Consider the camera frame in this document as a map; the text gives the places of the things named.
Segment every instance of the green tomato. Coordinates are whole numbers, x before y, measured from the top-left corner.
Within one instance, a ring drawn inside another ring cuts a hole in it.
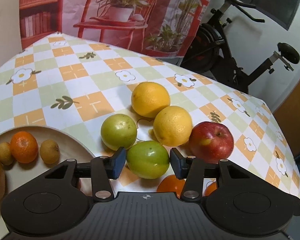
[[[166,173],[170,159],[167,150],[160,143],[145,141],[135,144],[127,152],[127,164],[137,176],[156,179]]]
[[[111,150],[116,151],[123,146],[129,149],[137,138],[137,126],[130,116],[114,114],[101,125],[101,139]]]

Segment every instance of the exercise bike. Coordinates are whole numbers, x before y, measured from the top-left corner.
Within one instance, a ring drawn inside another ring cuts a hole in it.
[[[189,47],[181,67],[189,69],[199,74],[211,71],[215,79],[229,87],[237,89],[248,94],[248,86],[254,82],[261,74],[269,70],[272,74],[274,69],[272,65],[278,59],[289,71],[294,71],[293,67],[287,62],[298,64],[300,61],[299,53],[289,44],[278,43],[278,52],[267,58],[250,75],[247,75],[242,67],[238,67],[235,59],[231,55],[229,44],[224,32],[224,28],[232,23],[230,18],[226,23],[220,21],[221,17],[230,6],[235,6],[244,15],[254,22],[264,23],[264,19],[256,19],[246,12],[242,7],[256,8],[253,4],[239,2],[238,0],[225,0],[220,9],[212,9],[213,16],[207,23],[200,25],[196,37]]]

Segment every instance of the red apple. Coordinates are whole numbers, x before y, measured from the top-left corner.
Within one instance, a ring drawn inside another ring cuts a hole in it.
[[[192,154],[207,163],[227,159],[234,147],[233,136],[221,123],[201,122],[193,127],[189,147]]]

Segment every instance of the checkered tablecloth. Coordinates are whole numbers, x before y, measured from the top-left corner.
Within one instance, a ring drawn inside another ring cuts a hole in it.
[[[77,138],[95,156],[109,155],[100,127],[113,113],[130,115],[138,140],[150,139],[153,120],[138,116],[130,105],[133,89],[143,81],[162,84],[171,105],[185,108],[193,125],[226,125],[235,141],[231,161],[300,198],[298,168],[262,100],[152,57],[62,33],[37,41],[0,67],[0,133],[47,125]],[[185,154],[184,147],[178,148]],[[161,178],[147,181],[125,167],[112,183],[115,191],[151,192],[172,173],[170,167]]]

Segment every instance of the white plate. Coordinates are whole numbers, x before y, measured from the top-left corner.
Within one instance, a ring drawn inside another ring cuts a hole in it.
[[[94,158],[94,155],[75,138],[51,127],[22,126],[13,128],[0,134],[0,143],[10,142],[12,135],[18,131],[26,131],[31,133],[36,138],[39,147],[44,140],[52,139],[56,141],[59,145],[61,153],[59,163],[69,158],[76,159],[78,163],[85,163],[90,162],[90,160]],[[54,165],[56,164],[45,164],[38,154],[38,157],[29,164],[15,162],[10,166],[5,166],[6,194],[27,183],[31,179],[34,179],[38,175],[52,168]],[[91,179],[81,179],[81,182],[81,190],[87,195],[90,195]],[[0,215],[0,239],[7,233],[8,230]]]

